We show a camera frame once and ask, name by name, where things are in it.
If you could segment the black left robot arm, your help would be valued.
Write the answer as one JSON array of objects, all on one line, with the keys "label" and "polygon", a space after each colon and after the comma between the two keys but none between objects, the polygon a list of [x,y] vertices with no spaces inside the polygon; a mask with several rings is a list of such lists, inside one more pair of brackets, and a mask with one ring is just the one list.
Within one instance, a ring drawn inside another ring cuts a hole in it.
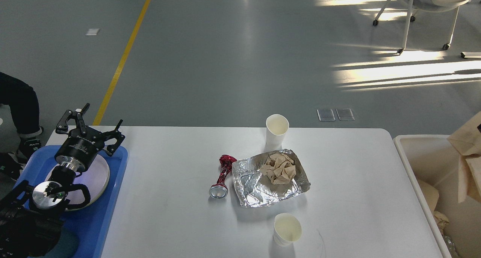
[{"label": "black left robot arm", "polygon": [[26,258],[45,256],[61,237],[66,210],[78,210],[92,202],[91,191],[75,179],[88,171],[100,152],[112,156],[125,136],[115,129],[107,132],[87,126],[83,114],[67,110],[56,127],[67,139],[54,155],[56,166],[45,181],[30,185],[21,181],[1,200],[1,256]]}]

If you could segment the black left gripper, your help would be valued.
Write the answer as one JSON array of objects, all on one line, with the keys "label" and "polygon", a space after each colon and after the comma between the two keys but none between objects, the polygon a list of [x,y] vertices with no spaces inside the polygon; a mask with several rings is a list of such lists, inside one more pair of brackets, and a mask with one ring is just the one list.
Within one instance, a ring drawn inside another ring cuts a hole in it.
[{"label": "black left gripper", "polygon": [[[83,115],[86,114],[90,105],[90,103],[86,103],[80,111],[67,109],[56,125],[57,134],[69,137],[55,154],[55,160],[58,164],[71,163],[77,168],[77,172],[87,171],[99,151],[105,152],[108,156],[113,156],[125,140],[125,135],[120,131],[122,119],[119,120],[114,130],[97,131],[94,134],[94,129],[87,126],[83,119]],[[71,120],[74,121],[76,127],[69,131],[68,122]],[[106,145],[107,141],[110,140],[115,140],[115,143]]]}]

